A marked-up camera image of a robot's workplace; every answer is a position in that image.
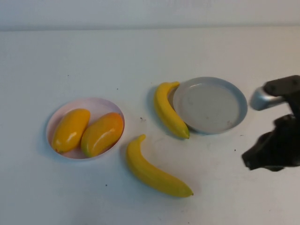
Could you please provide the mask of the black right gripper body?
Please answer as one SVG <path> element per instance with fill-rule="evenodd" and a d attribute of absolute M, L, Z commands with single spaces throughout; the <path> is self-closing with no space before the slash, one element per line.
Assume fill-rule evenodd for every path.
<path fill-rule="evenodd" d="M 271 152 L 282 152 L 284 167 L 300 165 L 300 120 L 288 114 L 274 121 Z"/>

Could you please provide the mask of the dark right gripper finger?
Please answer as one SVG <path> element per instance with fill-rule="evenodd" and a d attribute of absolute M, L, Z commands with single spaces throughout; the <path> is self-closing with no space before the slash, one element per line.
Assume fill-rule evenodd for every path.
<path fill-rule="evenodd" d="M 281 171 L 283 166 L 282 152 L 259 152 L 258 153 L 258 168 L 267 169 L 269 171 Z"/>
<path fill-rule="evenodd" d="M 261 135 L 256 143 L 242 154 L 248 169 L 270 169 L 271 135 Z"/>

